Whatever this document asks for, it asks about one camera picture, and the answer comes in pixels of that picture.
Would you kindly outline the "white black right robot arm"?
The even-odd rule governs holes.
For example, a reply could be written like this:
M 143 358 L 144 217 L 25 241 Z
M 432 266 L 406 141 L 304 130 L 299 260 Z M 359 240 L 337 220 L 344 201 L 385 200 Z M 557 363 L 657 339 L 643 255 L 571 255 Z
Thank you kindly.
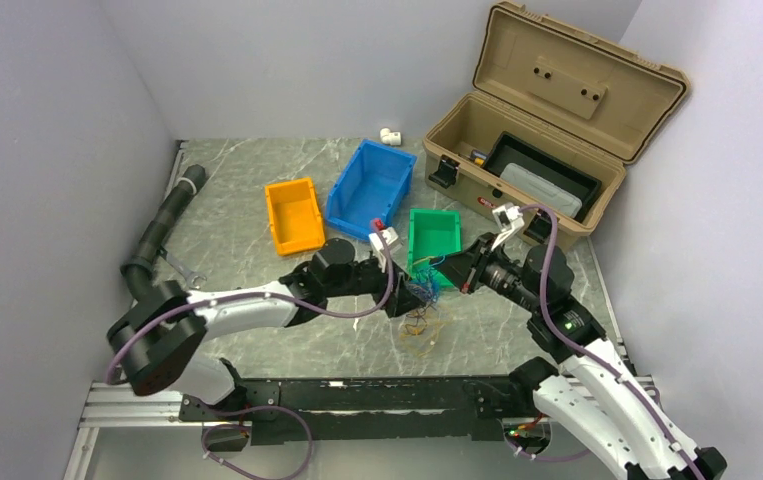
M 556 420 L 617 479 L 719 479 L 728 467 L 651 399 L 601 324 L 572 294 L 574 273 L 552 242 L 512 260 L 497 235 L 429 263 L 457 289 L 487 287 L 529 312 L 527 328 L 547 353 L 509 375 L 514 411 Z

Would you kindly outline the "white pipe elbow fitting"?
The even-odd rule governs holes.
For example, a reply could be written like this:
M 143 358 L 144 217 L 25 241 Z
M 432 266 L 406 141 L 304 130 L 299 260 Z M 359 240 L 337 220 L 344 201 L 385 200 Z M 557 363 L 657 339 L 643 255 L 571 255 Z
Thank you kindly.
M 388 145 L 388 146 L 401 146 L 402 145 L 402 134 L 400 131 L 394 131 L 390 128 L 382 128 L 379 131 L 379 139 L 382 144 Z

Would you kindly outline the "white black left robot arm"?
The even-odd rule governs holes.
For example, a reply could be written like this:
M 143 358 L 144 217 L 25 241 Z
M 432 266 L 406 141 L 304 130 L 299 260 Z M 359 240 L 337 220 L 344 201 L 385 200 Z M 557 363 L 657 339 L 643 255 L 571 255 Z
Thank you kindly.
M 335 317 L 330 299 L 369 295 L 371 312 L 396 318 L 425 307 L 387 246 L 358 261 L 345 239 L 326 241 L 292 272 L 259 287 L 227 292 L 187 291 L 175 281 L 152 287 L 107 332 L 114 356 L 137 396 L 163 390 L 190 395 L 221 420 L 236 417 L 245 388 L 226 360 L 199 353 L 201 344 L 259 328 L 291 328 L 318 316 Z

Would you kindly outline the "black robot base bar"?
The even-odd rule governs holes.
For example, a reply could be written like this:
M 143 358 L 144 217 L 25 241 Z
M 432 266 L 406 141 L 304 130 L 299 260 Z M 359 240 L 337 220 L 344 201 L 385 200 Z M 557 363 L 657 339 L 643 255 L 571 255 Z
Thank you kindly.
M 500 441 L 509 434 L 538 450 L 553 437 L 550 422 L 506 375 L 247 378 L 241 384 L 244 396 L 221 406 L 222 416 L 183 395 L 180 421 L 242 421 L 254 446 L 304 439 L 301 421 L 316 440 Z

